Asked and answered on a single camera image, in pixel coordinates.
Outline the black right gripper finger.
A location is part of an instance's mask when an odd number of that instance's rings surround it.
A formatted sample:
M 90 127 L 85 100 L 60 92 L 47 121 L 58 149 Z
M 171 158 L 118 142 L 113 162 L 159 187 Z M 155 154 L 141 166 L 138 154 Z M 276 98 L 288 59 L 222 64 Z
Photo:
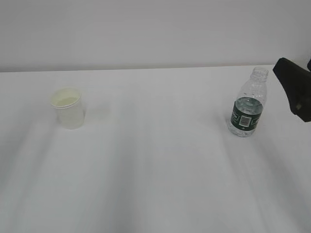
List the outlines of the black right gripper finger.
M 304 122 L 311 121 L 311 63 L 307 70 L 286 58 L 280 58 L 273 72 L 281 83 L 291 112 Z

